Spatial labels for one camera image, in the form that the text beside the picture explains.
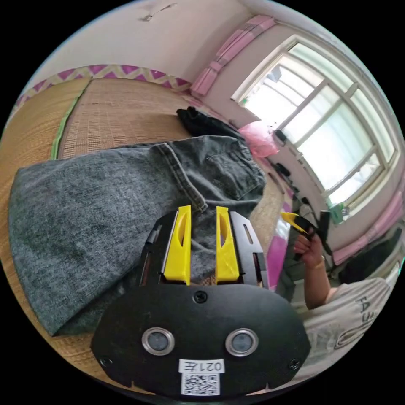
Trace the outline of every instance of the woven mat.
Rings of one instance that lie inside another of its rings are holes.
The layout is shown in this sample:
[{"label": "woven mat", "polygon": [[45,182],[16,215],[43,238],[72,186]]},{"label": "woven mat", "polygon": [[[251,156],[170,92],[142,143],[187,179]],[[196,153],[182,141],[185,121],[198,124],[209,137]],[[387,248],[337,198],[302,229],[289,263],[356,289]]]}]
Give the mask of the woven mat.
[{"label": "woven mat", "polygon": [[[49,159],[59,124],[86,85],[87,79],[78,79],[36,95],[16,113],[7,127],[0,143],[0,257],[18,302],[44,339],[84,373],[120,386],[105,375],[91,353],[92,335],[47,335],[22,291],[8,241],[7,203],[15,172],[18,167]],[[179,95],[159,85],[127,79],[94,80],[67,122],[59,158],[125,144],[185,139],[188,134],[177,119],[176,109],[187,106]],[[268,181],[264,198],[252,214],[253,227],[265,251],[273,235],[282,199],[276,185]],[[214,278],[204,282],[214,283]],[[145,392],[136,387],[131,390]]]},{"label": "woven mat", "polygon": [[58,159],[115,146],[188,138],[176,114],[178,108],[188,106],[159,84],[95,79],[68,119]]}]

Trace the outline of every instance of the pink plastic bag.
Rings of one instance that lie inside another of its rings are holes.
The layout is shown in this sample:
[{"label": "pink plastic bag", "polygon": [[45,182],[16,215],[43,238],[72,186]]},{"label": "pink plastic bag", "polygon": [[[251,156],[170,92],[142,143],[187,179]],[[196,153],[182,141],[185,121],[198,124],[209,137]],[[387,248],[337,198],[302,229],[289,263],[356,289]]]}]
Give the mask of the pink plastic bag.
[{"label": "pink plastic bag", "polygon": [[273,139],[273,130],[264,121],[255,121],[238,129],[254,157],[275,155],[279,149]]}]

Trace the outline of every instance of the pink curtain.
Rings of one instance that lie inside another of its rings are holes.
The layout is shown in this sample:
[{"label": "pink curtain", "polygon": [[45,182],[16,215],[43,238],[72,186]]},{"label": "pink curtain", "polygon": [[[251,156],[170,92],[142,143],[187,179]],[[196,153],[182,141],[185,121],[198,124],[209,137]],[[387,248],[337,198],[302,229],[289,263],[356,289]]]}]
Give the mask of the pink curtain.
[{"label": "pink curtain", "polygon": [[216,53],[214,60],[203,70],[191,86],[194,96],[205,96],[221,69],[226,66],[246,45],[275,25],[273,17],[255,16],[237,29]]},{"label": "pink curtain", "polygon": [[350,256],[363,249],[373,240],[382,236],[399,219],[405,215],[404,207],[405,176],[402,178],[397,191],[385,211],[377,219],[375,224],[361,238],[333,253],[333,259],[337,265],[347,260]]}]

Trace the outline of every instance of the label sticker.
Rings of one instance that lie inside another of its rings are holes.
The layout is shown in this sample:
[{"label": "label sticker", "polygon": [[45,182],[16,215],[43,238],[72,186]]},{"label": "label sticker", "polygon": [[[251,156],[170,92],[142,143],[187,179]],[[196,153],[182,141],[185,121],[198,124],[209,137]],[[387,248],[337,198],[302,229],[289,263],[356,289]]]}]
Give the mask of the label sticker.
[{"label": "label sticker", "polygon": [[206,397],[220,394],[219,374],[181,374],[181,395]]},{"label": "label sticker", "polygon": [[225,372],[224,359],[184,360],[179,359],[178,372],[186,374],[222,374]]}]

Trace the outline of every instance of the denim jeans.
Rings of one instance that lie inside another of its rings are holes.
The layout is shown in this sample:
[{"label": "denim jeans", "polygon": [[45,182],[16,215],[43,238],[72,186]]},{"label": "denim jeans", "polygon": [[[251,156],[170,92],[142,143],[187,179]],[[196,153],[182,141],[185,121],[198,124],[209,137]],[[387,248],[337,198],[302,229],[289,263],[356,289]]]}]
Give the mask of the denim jeans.
[{"label": "denim jeans", "polygon": [[16,272],[50,335],[95,330],[131,287],[155,221],[192,206],[192,281],[215,270],[216,206],[249,217],[265,179],[238,139],[205,135],[19,169],[9,201]]}]

